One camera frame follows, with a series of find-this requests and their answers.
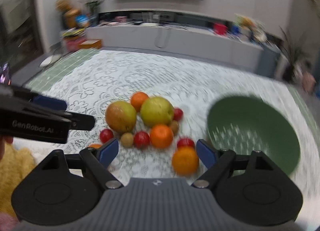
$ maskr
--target cardboard box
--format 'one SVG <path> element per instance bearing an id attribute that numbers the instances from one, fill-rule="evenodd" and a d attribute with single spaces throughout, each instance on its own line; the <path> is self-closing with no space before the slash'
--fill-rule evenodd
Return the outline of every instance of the cardboard box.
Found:
<path id="1" fill-rule="evenodd" d="M 81 44 L 79 44 L 79 48 L 102 48 L 102 40 L 101 39 L 89 39 L 85 42 L 82 42 Z"/>

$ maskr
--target white lace tablecloth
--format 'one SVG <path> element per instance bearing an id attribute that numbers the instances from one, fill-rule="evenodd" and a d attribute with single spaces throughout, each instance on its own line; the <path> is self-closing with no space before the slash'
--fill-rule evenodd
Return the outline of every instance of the white lace tablecloth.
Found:
<path id="1" fill-rule="evenodd" d="M 306 229 L 317 224 L 310 224 L 307 220 L 313 214 L 312 219 L 320 216 L 310 207 L 314 201 L 320 201 L 320 163 L 313 135 L 287 87 L 254 74 L 168 56 L 103 50 L 55 83 L 47 93 L 66 100 L 70 111 L 93 115 L 96 118 L 95 127 L 90 132 L 70 131 L 67 144 L 16 139 L 15 145 L 29 147 L 37 162 L 53 149 L 78 153 L 89 144 L 99 142 L 99 133 L 107 126 L 104 119 L 106 107 L 116 100 L 129 100 L 136 91 L 167 98 L 173 106 L 184 111 L 184 119 L 179 136 L 165 151 L 152 147 L 143 151 L 119 148 L 119 154 L 109 170 L 124 185 L 130 177 L 175 177 L 171 157 L 177 139 L 180 136 L 188 136 L 195 141 L 205 139 L 207 111 L 222 96 L 254 94 L 280 111 L 297 133 L 301 159 L 291 177 L 304 195 L 305 204 L 299 221 L 301 225 L 309 222 L 304 225 Z M 138 118 L 135 130 L 141 129 L 147 130 Z M 201 164 L 198 173 L 187 181 L 193 182 L 205 170 Z"/>

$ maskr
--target green bowl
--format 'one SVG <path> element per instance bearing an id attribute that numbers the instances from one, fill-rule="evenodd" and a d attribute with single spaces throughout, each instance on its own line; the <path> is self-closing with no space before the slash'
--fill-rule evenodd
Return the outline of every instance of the green bowl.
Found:
<path id="1" fill-rule="evenodd" d="M 257 97 L 230 96 L 209 111 L 208 137 L 217 149 L 237 154 L 263 151 L 287 175 L 298 165 L 300 145 L 290 123 Z"/>

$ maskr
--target apple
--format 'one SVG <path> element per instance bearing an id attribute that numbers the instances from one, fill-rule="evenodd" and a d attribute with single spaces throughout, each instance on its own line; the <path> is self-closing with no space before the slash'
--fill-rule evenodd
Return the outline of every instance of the apple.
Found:
<path id="1" fill-rule="evenodd" d="M 190 139 L 190 138 L 181 138 L 178 142 L 177 142 L 177 148 L 181 148 L 181 147 L 185 147 L 185 146 L 189 146 L 192 148 L 195 148 L 195 142 Z"/>
<path id="2" fill-rule="evenodd" d="M 150 137 L 144 131 L 137 132 L 133 138 L 135 147 L 138 149 L 146 148 L 150 144 Z"/>
<path id="3" fill-rule="evenodd" d="M 158 124 L 168 125 L 173 119 L 173 106 L 163 97 L 150 97 L 143 102 L 140 116 L 143 123 L 150 128 Z"/>
<path id="4" fill-rule="evenodd" d="M 136 125 L 137 112 L 130 103 L 115 101 L 107 107 L 105 119 L 109 128 L 115 132 L 131 132 Z"/>
<path id="5" fill-rule="evenodd" d="M 175 121 L 180 121 L 183 117 L 183 111 L 180 108 L 175 108 L 173 111 L 173 119 Z"/>
<path id="6" fill-rule="evenodd" d="M 99 135 L 100 141 L 105 144 L 107 141 L 113 138 L 113 132 L 110 129 L 103 129 Z"/>

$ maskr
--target human hand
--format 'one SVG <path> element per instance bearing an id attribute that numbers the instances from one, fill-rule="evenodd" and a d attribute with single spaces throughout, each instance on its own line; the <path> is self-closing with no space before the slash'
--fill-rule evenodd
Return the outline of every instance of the human hand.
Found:
<path id="1" fill-rule="evenodd" d="M 10 136 L 0 136 L 0 160 L 2 159 L 4 155 L 4 144 L 5 143 L 13 143 L 13 137 Z"/>

